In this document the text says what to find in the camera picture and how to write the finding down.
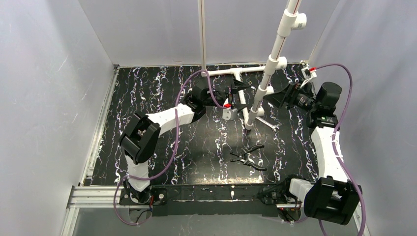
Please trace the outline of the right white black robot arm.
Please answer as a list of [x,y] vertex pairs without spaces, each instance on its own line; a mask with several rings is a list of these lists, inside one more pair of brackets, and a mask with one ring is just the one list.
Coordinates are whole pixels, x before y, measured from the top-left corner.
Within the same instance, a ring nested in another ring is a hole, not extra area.
[[324,82],[314,95],[307,91],[307,87],[289,84],[281,91],[268,91],[264,100],[277,108],[298,107],[307,111],[306,125],[313,130],[311,140],[316,151],[319,178],[308,181],[295,175],[288,176],[279,185],[279,192],[270,188],[259,195],[294,200],[307,217],[347,225],[359,204],[359,194],[341,165],[339,121],[334,112],[342,88],[333,82]]

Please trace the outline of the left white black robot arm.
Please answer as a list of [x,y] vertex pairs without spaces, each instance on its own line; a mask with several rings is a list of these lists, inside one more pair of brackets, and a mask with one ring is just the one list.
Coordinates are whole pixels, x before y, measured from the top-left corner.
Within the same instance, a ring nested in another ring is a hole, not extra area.
[[123,181],[125,198],[146,203],[149,194],[148,160],[153,156],[159,137],[177,126],[189,125],[206,114],[207,107],[222,105],[222,118],[234,120],[245,103],[234,104],[233,96],[250,85],[232,79],[230,86],[210,90],[206,79],[198,81],[174,108],[145,114],[135,112],[122,133],[119,145],[128,164],[129,179]]

